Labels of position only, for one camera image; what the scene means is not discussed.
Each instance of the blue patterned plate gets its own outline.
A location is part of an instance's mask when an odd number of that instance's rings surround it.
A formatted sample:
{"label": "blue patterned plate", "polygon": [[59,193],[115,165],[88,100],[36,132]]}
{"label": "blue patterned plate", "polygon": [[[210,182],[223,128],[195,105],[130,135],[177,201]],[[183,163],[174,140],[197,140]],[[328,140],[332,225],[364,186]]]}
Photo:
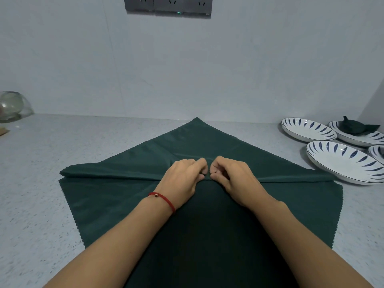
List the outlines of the blue patterned plate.
{"label": "blue patterned plate", "polygon": [[362,136],[354,136],[352,134],[345,133],[339,129],[339,121],[329,122],[329,127],[332,128],[339,139],[348,142],[350,144],[358,145],[361,147],[370,147],[372,145],[384,145],[384,134],[381,132],[374,132]]}
{"label": "blue patterned plate", "polygon": [[304,118],[285,118],[281,121],[281,126],[290,136],[305,142],[337,138],[336,132],[328,126]]}
{"label": "blue patterned plate", "polygon": [[359,185],[384,182],[384,165],[353,147],[323,140],[310,142],[306,149],[316,166],[341,180]]}
{"label": "blue patterned plate", "polygon": [[378,162],[384,165],[384,145],[374,145],[368,149],[368,153]]}

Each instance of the electrical outlet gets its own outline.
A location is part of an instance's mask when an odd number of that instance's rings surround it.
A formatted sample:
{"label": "electrical outlet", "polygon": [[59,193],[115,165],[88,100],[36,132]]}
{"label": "electrical outlet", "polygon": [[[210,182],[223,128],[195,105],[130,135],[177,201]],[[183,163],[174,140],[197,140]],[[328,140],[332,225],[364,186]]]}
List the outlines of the electrical outlet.
{"label": "electrical outlet", "polygon": [[183,0],[154,0],[155,11],[182,13]]}
{"label": "electrical outlet", "polygon": [[212,0],[183,0],[183,12],[210,15],[212,13]]}
{"label": "electrical outlet", "polygon": [[124,0],[125,9],[127,11],[143,11],[151,12],[154,11],[153,0]]}

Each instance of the left hand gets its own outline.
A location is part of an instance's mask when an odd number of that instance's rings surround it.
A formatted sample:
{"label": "left hand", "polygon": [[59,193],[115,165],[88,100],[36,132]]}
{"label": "left hand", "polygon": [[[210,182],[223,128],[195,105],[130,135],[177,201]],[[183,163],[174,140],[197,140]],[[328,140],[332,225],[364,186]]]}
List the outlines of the left hand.
{"label": "left hand", "polygon": [[168,198],[176,209],[182,207],[195,193],[196,184],[208,173],[204,158],[178,160],[166,171],[154,192]]}

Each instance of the dark green cloth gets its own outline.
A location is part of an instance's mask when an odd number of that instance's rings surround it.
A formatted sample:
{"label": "dark green cloth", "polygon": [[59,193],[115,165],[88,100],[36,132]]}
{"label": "dark green cloth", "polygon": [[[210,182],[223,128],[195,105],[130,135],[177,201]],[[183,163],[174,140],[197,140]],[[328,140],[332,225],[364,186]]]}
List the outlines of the dark green cloth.
{"label": "dark green cloth", "polygon": [[[102,162],[61,171],[65,178],[60,184],[84,245],[130,213],[174,161],[204,157],[210,164],[218,155],[247,162],[273,197],[284,201],[300,222],[332,246],[343,202],[342,187],[332,175],[300,167],[198,118]],[[255,216],[209,176],[156,235],[126,284],[292,286],[297,283],[289,267]]]}
{"label": "dark green cloth", "polygon": [[344,116],[344,120],[339,122],[339,129],[354,136],[367,135],[376,132],[380,125],[363,124],[356,120],[350,120]]}

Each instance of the forearm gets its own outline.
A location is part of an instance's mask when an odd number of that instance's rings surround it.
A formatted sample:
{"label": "forearm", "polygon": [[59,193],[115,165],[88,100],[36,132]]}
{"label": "forearm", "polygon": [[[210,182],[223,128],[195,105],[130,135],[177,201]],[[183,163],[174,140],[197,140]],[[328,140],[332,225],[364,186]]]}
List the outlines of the forearm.
{"label": "forearm", "polygon": [[301,287],[372,287],[301,224],[284,203],[271,200],[252,211]]}
{"label": "forearm", "polygon": [[63,268],[46,287],[122,287],[171,216],[161,198],[147,197],[115,227]]}

